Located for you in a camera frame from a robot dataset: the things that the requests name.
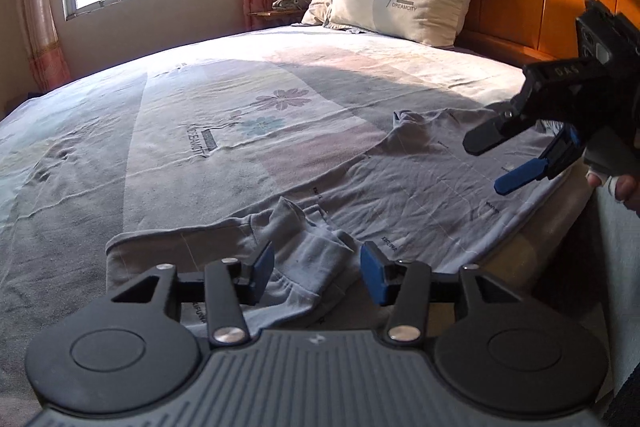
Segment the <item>bed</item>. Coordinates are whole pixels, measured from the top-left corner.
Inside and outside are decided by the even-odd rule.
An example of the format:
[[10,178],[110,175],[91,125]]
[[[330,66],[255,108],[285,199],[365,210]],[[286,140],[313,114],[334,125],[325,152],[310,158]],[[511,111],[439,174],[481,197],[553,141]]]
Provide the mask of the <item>bed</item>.
[[[207,236],[200,252],[190,238],[224,231],[225,219],[259,221],[277,205],[295,203],[309,222],[318,219],[314,226],[339,229],[345,248],[372,239],[396,259],[424,255],[443,271],[477,262],[528,288],[591,195],[584,166],[500,199],[492,194],[497,156],[473,164],[452,137],[520,89],[518,66],[575,55],[573,18],[583,1],[472,0],[450,49],[316,26],[273,28],[140,58],[24,103],[0,123],[0,423],[21,425],[38,409],[22,364],[40,328],[161,257],[188,271],[226,257],[216,251],[221,236]],[[640,22],[638,0],[602,1]],[[473,227],[445,222],[429,204],[433,196],[449,208],[451,194],[469,203],[459,175],[423,179],[425,171],[407,163],[387,178],[406,188],[402,173],[417,172],[404,196],[391,197],[392,182],[374,196],[372,188],[345,190],[363,165],[403,160],[388,137],[407,125],[443,137],[420,157],[436,152],[483,172],[486,235],[476,230],[465,242],[465,227]],[[548,138],[539,130],[502,153],[517,164]],[[446,190],[422,194],[423,181]],[[385,200],[399,203],[377,206]],[[396,233],[402,227],[411,230]],[[441,248],[418,241],[430,227],[446,232]],[[329,301],[297,313],[299,325],[380,325],[385,314],[363,304],[353,270],[334,268],[323,288]],[[302,288],[298,297],[304,292],[313,293]],[[190,314],[197,323],[196,306]],[[446,321],[437,309],[430,320],[431,333]]]

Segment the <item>fingernail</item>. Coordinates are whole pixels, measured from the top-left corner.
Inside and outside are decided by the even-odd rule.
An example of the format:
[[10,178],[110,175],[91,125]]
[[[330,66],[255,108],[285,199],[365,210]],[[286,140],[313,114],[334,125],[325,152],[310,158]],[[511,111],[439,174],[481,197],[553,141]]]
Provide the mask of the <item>fingernail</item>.
[[626,201],[631,197],[634,190],[636,190],[636,182],[631,178],[624,178],[620,180],[619,184],[616,184],[616,199],[618,201]]

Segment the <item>white logo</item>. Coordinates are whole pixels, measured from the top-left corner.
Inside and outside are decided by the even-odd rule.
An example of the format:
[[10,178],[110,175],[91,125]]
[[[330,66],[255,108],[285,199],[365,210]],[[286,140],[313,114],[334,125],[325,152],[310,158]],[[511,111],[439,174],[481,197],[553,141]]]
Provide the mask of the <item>white logo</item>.
[[314,337],[309,337],[307,339],[310,343],[312,344],[316,344],[316,346],[319,346],[322,343],[326,342],[326,337],[322,336],[320,333],[316,333],[316,336]]

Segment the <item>blue flower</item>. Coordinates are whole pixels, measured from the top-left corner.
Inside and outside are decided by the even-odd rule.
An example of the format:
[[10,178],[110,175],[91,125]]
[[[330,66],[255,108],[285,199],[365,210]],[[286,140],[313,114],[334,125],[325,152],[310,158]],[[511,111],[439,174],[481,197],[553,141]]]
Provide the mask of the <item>blue flower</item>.
[[255,120],[241,122],[240,126],[247,137],[263,136],[284,127],[284,118],[274,118],[273,116],[260,116]]

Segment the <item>handheld device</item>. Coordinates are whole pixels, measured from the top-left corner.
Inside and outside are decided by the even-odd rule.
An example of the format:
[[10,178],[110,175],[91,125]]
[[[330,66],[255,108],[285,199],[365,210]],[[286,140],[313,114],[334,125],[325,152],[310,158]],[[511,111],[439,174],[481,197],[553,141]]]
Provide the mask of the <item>handheld device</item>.
[[[268,329],[254,305],[270,244],[203,273],[159,264],[44,330],[26,373],[43,410],[29,427],[596,427],[587,407],[607,370],[583,327],[477,266],[455,275],[360,251],[372,299],[395,305],[383,331]],[[178,322],[204,301],[208,338]],[[456,322],[427,330],[429,305]]]
[[464,138],[466,152],[481,155],[537,120],[563,124],[539,158],[495,181],[498,194],[551,180],[580,157],[602,174],[640,177],[640,31],[597,0],[585,6],[576,19],[580,57],[525,66],[510,107]]

